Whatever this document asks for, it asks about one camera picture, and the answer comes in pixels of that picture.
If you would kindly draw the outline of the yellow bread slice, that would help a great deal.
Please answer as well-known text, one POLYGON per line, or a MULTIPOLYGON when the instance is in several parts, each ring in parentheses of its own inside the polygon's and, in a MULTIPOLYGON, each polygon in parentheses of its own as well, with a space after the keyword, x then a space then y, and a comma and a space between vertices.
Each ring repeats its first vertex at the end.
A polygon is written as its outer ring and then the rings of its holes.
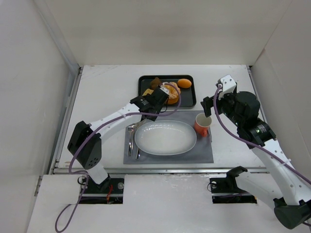
POLYGON ((152 89, 146 89, 142 95, 143 96, 148 96, 148 95, 151 95, 153 92, 154 91, 152 89))

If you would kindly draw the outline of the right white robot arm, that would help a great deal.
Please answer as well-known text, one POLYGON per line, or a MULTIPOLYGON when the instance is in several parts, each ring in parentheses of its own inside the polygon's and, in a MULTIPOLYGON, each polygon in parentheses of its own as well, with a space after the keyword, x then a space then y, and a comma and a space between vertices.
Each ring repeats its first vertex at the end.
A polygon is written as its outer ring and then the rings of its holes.
POLYGON ((238 166, 229 170, 225 178, 215 179, 219 191, 246 191, 259 198, 287 229, 306 224, 311 217, 311 182, 294 169, 273 130, 259 118, 260 102, 256 96, 245 91, 216 91, 213 97, 204 98, 201 105, 207 117, 213 109, 216 116, 225 115, 237 127, 235 138, 263 162, 277 184, 273 188, 260 183, 246 168, 238 166))

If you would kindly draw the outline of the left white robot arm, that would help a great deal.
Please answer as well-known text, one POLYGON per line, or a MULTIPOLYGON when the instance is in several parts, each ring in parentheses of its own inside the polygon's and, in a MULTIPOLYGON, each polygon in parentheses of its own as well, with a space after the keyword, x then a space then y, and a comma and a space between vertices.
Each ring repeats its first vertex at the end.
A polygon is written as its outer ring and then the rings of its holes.
POLYGON ((102 144, 129 125, 145 119, 156 120, 168 98, 169 90, 160 86, 151 94, 131 99, 124 107, 98 121, 89 124, 80 121, 76 124, 67 146, 68 151, 100 190, 106 189, 110 183, 110 176, 100 165, 102 144))

